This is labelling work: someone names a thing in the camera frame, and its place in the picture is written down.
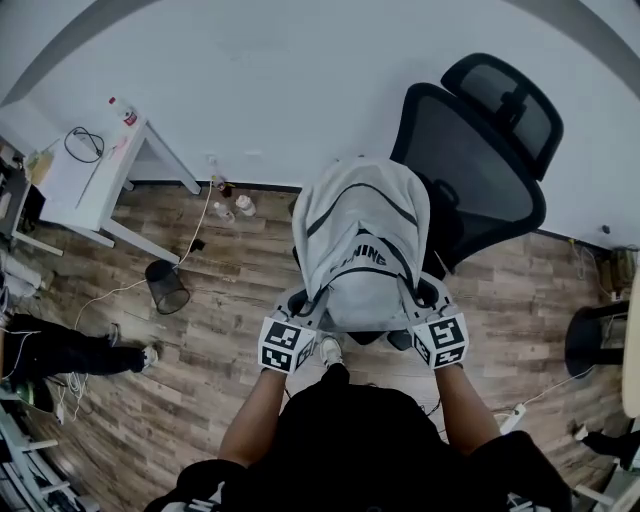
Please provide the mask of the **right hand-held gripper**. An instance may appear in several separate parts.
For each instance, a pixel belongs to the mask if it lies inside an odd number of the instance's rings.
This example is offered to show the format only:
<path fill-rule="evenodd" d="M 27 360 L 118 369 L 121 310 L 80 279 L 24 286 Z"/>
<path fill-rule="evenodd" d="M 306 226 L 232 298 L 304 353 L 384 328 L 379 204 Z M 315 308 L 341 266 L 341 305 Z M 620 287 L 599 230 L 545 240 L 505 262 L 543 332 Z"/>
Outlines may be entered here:
<path fill-rule="evenodd" d="M 402 276 L 396 279 L 401 303 L 407 316 L 420 316 L 421 304 Z M 431 312 L 424 320 L 412 325 L 412 346 L 431 370 L 459 365 L 467 355 L 469 333 L 464 314 L 454 304 L 447 286 L 440 280 L 431 280 L 437 299 Z"/>

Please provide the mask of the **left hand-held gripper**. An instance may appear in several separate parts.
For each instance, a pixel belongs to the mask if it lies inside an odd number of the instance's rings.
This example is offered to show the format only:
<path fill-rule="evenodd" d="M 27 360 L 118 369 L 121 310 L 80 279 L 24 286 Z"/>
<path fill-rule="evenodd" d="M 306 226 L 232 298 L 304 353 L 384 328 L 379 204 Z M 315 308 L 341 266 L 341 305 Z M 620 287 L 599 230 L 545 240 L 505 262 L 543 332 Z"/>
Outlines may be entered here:
<path fill-rule="evenodd" d="M 284 291 L 277 297 L 274 310 L 264 318 L 258 338 L 258 363 L 284 374 L 295 373 L 313 354 L 330 290 L 321 289 L 297 314 L 289 305 L 295 294 L 295 291 Z"/>

